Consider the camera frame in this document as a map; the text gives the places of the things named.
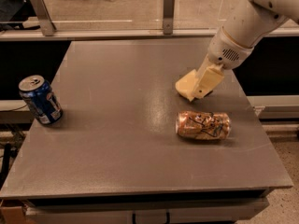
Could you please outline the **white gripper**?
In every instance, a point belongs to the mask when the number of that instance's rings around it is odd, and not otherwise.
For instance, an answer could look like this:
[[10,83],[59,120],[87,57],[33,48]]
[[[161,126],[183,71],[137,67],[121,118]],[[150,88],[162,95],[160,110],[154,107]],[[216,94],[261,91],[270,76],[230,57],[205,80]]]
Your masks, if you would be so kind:
[[253,52],[253,48],[238,45],[223,27],[212,38],[207,56],[195,73],[192,95],[202,99],[213,91],[224,79],[223,69],[235,69]]

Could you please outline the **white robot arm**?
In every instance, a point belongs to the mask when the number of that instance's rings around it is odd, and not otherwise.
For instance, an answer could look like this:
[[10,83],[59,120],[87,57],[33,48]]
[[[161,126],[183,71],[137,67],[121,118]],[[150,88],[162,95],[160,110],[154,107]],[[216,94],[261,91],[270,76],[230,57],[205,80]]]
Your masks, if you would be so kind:
[[187,89],[189,100],[201,99],[237,68],[263,37],[288,20],[299,21],[299,0],[241,0],[212,38],[207,55]]

